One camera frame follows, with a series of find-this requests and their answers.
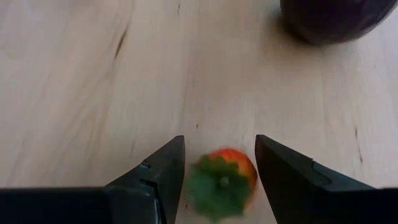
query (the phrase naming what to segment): eggplant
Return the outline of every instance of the eggplant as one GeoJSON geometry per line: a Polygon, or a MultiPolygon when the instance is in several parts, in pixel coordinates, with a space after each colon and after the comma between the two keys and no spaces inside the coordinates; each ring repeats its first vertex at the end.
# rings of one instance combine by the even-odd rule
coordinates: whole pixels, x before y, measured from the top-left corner
{"type": "Polygon", "coordinates": [[[347,42],[380,24],[398,0],[280,0],[284,21],[312,44],[347,42]]]}

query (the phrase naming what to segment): wood grain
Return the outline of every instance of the wood grain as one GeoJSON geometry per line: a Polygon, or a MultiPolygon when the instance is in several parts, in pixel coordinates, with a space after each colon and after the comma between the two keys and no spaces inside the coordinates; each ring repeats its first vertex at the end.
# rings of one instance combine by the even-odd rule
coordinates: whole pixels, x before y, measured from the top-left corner
{"type": "MultiPolygon", "coordinates": [[[[397,186],[397,23],[312,47],[277,0],[1,1],[0,186],[103,185],[178,134],[187,168],[221,146],[254,160],[265,134],[397,186]]],[[[177,223],[206,222],[183,191],[177,223]]],[[[262,187],[225,223],[275,223],[262,187]]]]}

